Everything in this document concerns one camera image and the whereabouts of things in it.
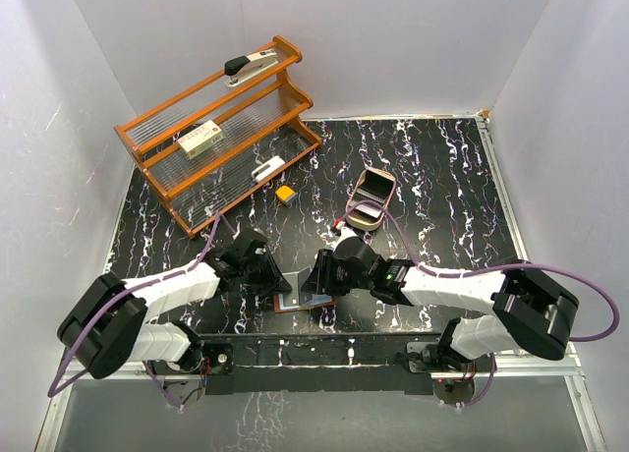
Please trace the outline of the black VIP credit card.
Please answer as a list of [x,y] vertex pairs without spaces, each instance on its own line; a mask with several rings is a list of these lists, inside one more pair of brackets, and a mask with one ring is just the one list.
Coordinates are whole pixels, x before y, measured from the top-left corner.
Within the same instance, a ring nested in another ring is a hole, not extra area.
[[307,295],[300,292],[299,275],[302,270],[286,273],[284,275],[287,281],[291,284],[292,291],[290,293],[278,295],[279,308],[282,311],[304,309],[309,302]]

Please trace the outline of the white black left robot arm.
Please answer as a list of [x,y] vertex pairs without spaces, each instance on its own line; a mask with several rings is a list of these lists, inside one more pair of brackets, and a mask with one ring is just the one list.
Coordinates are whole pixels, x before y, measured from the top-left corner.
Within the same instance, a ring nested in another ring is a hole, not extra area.
[[95,379],[127,362],[200,368],[202,341],[181,321],[157,319],[174,309],[246,288],[263,299],[291,290],[262,233],[244,228],[232,243],[151,277],[123,280],[112,272],[91,283],[57,330],[59,341]]

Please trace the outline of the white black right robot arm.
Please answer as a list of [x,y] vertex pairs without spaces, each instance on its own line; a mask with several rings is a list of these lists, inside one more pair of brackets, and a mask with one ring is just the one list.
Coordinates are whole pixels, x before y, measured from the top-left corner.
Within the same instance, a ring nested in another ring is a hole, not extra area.
[[579,307],[574,295],[525,263],[483,274],[430,268],[384,258],[357,236],[319,251],[301,289],[332,297],[362,289],[386,305],[479,312],[478,318],[449,320],[437,343],[409,354],[426,369],[458,370],[484,355],[517,349],[560,361]]

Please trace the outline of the brown leather card holder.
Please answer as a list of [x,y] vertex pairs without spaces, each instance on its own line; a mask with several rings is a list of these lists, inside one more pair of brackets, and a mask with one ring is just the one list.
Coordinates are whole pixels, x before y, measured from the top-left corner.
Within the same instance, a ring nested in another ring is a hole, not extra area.
[[276,293],[273,297],[275,313],[293,311],[307,311],[317,308],[333,307],[337,304],[337,298],[328,295],[309,294],[302,290],[302,286],[308,279],[312,269],[303,268],[299,271],[284,272],[283,276],[291,287],[287,293]]

